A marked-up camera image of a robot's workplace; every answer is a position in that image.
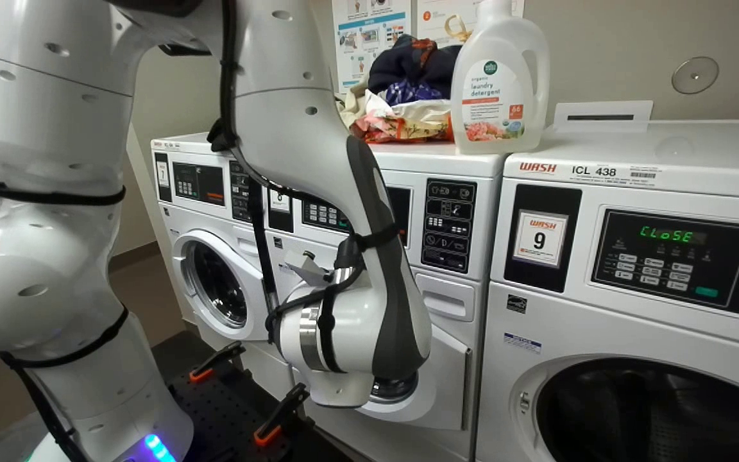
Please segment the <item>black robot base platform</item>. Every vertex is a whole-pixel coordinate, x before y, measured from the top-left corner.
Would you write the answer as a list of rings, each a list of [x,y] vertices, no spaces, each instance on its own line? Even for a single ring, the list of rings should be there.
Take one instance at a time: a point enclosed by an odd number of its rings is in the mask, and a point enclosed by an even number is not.
[[[188,332],[155,349],[170,392],[196,426],[186,462],[353,462],[301,409],[272,447],[256,450],[251,435],[281,400],[263,390],[238,360],[220,363],[210,379],[190,386],[188,372],[210,354],[214,349]]]

